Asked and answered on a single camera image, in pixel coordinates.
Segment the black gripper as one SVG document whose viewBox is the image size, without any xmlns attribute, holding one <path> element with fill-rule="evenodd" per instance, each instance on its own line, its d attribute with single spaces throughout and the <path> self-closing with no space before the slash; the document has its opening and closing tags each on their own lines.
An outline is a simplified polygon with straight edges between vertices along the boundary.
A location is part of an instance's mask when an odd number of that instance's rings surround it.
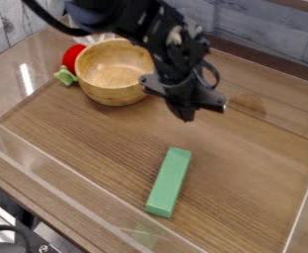
<svg viewBox="0 0 308 253">
<path fill-rule="evenodd" d="M 164 99 L 171 112 L 185 123 L 195 120 L 199 109 L 219 113 L 225 111 L 225 96 L 205 88 L 193 75 L 179 84 L 163 84 L 155 74 L 145 74 L 140 77 L 140 83 L 148 94 Z"/>
</svg>

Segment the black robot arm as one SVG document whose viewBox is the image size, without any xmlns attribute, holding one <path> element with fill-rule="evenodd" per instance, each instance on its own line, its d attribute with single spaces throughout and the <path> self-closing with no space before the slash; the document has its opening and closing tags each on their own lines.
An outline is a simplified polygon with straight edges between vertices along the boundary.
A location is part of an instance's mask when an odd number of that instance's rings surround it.
<svg viewBox="0 0 308 253">
<path fill-rule="evenodd" d="M 175 116 L 185 122 L 197 110 L 221 113 L 227 97 L 205 72 L 220 76 L 207 61 L 209 41 L 201 26 L 164 0 L 62 0 L 76 26 L 66 26 L 37 0 L 21 0 L 60 32 L 85 37 L 109 32 L 143 47 L 153 60 L 153 73 L 140 77 L 145 92 L 164 98 Z"/>
</svg>

